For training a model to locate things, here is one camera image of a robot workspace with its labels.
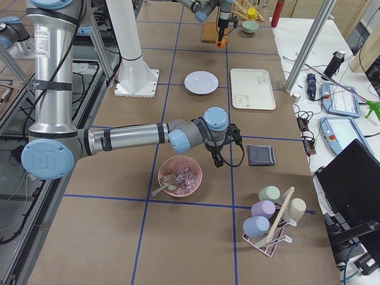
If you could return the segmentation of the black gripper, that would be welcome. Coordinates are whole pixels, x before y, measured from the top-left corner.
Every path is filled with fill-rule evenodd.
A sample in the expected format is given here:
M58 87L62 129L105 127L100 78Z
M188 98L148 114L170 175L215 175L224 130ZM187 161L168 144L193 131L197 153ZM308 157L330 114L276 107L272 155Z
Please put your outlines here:
M229 25L229 12L225 12L222 9L218 12L218 43L223 42L224 29Z
M211 153L211 157L214 160L214 165L216 168L223 166L223 155L221 154L221 150L227 142L222 142L221 144L217 144L214 141L207 141L205 144L205 148Z

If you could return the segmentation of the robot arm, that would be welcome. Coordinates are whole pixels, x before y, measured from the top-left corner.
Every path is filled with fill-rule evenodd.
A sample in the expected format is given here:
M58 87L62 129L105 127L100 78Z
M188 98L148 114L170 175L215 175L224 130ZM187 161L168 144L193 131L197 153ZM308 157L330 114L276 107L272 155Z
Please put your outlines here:
M228 143L227 113L209 108L192 122L77 129L72 124L72 44L86 15L85 1L29 1L26 13L34 25L36 120L21 154L25 170L42 180L67 175L75 163L100 151L171 143L177 153L204 144L214 164L223 165Z
M225 29L229 27L230 23L233 23L233 29L238 26L238 18L232 15L232 8L234 1L232 0L208 0L205 2L196 0L178 0L184 7L189 9L195 18L203 23L208 16L213 12L215 8L218 8L217 13L217 34L216 46L222 47L224 45Z

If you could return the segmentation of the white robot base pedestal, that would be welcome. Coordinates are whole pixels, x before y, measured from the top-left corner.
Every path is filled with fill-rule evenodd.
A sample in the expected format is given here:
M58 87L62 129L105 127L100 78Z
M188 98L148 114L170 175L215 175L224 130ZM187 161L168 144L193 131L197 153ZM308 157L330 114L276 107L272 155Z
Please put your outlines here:
M121 55L116 96L152 98L160 71L145 63L138 36L132 1L106 1Z

